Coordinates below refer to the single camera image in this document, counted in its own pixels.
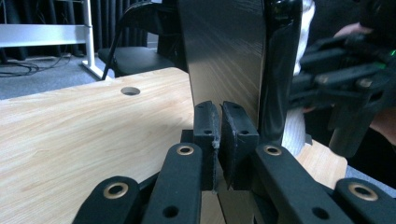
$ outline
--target wooden table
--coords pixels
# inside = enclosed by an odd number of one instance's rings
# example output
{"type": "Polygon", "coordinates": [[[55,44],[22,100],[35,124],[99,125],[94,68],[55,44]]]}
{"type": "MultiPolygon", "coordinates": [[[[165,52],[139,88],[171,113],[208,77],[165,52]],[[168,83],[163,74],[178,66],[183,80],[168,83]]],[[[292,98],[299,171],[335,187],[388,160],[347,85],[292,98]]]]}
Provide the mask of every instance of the wooden table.
{"type": "MultiPolygon", "coordinates": [[[[193,123],[189,76],[175,68],[3,100],[0,111],[0,223],[71,223],[101,181],[157,173],[193,123]]],[[[345,173],[328,149],[308,150],[299,161],[316,178],[345,173]]],[[[225,223],[210,192],[201,222],[225,223]]]]}

